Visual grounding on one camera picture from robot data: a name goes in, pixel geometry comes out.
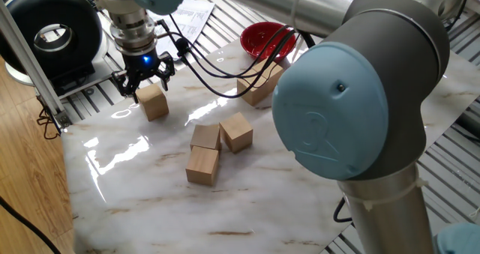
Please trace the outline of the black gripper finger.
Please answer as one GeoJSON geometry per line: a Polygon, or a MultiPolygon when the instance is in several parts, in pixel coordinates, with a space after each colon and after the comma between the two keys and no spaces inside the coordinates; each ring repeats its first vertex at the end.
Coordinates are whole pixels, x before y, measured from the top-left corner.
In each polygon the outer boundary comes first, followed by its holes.
{"type": "Polygon", "coordinates": [[[136,94],[142,78],[139,70],[117,70],[111,73],[111,77],[121,96],[132,97],[135,103],[139,102],[136,94]]]}
{"type": "Polygon", "coordinates": [[[175,67],[172,56],[168,52],[163,52],[157,57],[155,75],[160,78],[161,85],[165,91],[168,91],[168,82],[170,77],[175,75],[175,67]]]}

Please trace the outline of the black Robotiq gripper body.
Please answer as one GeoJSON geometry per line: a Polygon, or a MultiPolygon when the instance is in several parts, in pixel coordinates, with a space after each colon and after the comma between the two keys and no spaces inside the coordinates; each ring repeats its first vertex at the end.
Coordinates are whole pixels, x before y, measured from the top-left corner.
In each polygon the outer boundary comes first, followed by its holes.
{"type": "Polygon", "coordinates": [[[127,77],[130,81],[138,79],[143,81],[151,76],[157,76],[163,79],[164,72],[159,70],[161,63],[166,59],[166,53],[157,53],[156,49],[153,49],[142,55],[122,55],[125,70],[127,71],[127,77]]]}

